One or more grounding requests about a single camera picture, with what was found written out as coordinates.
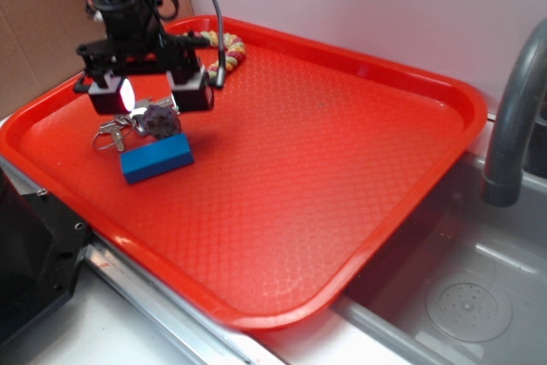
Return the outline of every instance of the colorful rope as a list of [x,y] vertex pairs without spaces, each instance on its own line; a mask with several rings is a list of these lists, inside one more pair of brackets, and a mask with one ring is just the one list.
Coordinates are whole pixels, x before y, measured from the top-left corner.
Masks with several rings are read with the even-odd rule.
[[[200,32],[198,36],[206,38],[212,47],[219,47],[219,38],[216,32]],[[247,52],[243,40],[235,34],[224,33],[224,47],[226,48],[226,70],[229,73],[245,59]],[[216,77],[218,70],[219,61],[217,60],[207,69],[209,77],[211,79]]]

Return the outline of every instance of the stainless steel sink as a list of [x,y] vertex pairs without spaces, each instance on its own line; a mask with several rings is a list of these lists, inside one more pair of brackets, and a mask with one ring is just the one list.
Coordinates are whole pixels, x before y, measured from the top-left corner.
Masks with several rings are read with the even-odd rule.
[[466,154],[334,305],[412,363],[547,363],[547,184],[506,209]]

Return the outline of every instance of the blue block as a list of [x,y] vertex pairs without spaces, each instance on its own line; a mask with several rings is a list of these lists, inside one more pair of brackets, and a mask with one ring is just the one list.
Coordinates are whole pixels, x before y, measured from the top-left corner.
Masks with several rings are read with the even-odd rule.
[[121,154],[120,159],[121,171],[129,184],[194,162],[190,145],[183,133],[127,151]]

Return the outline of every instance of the cardboard box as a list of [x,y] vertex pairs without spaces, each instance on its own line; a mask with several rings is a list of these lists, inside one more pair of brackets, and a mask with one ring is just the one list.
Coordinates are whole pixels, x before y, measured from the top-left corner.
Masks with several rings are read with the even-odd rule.
[[[179,1],[178,16],[192,15],[190,0]],[[79,73],[76,47],[104,36],[85,0],[0,0],[0,119]]]

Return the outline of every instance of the red tray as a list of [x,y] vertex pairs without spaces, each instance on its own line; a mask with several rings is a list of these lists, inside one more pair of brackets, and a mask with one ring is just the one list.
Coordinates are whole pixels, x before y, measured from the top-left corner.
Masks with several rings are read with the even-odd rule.
[[[72,92],[74,79],[13,115],[0,152],[218,321],[282,327],[342,291],[479,133],[486,109],[453,79],[225,24],[248,55],[213,111],[181,116],[195,164],[128,185],[119,153],[92,148],[108,118]],[[216,20],[169,30],[190,28],[216,30]],[[140,98],[170,94],[164,76],[132,82]],[[132,135],[126,146],[150,141]]]

